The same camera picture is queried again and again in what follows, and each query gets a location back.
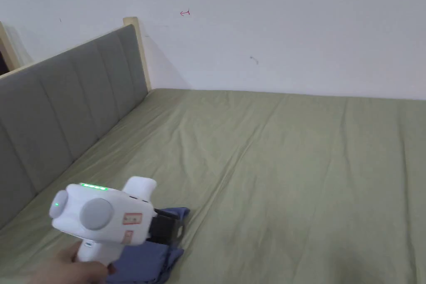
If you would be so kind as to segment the person's left hand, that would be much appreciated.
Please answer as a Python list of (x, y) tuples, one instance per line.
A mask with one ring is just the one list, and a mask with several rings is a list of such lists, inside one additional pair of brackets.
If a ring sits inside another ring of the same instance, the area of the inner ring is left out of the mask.
[(114, 265), (105, 266), (99, 262), (77, 262), (76, 256), (81, 246), (77, 241), (62, 249), (41, 265), (31, 275), (29, 284), (102, 284), (116, 272)]

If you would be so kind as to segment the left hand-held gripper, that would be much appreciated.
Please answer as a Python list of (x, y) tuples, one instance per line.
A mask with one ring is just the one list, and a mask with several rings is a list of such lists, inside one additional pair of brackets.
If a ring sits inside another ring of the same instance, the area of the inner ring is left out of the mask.
[(186, 231), (183, 220), (154, 208), (155, 180), (133, 176), (122, 190), (79, 183), (69, 184), (54, 197), (49, 215), (52, 226), (82, 239), (79, 262), (117, 261), (126, 246), (145, 241), (179, 246)]

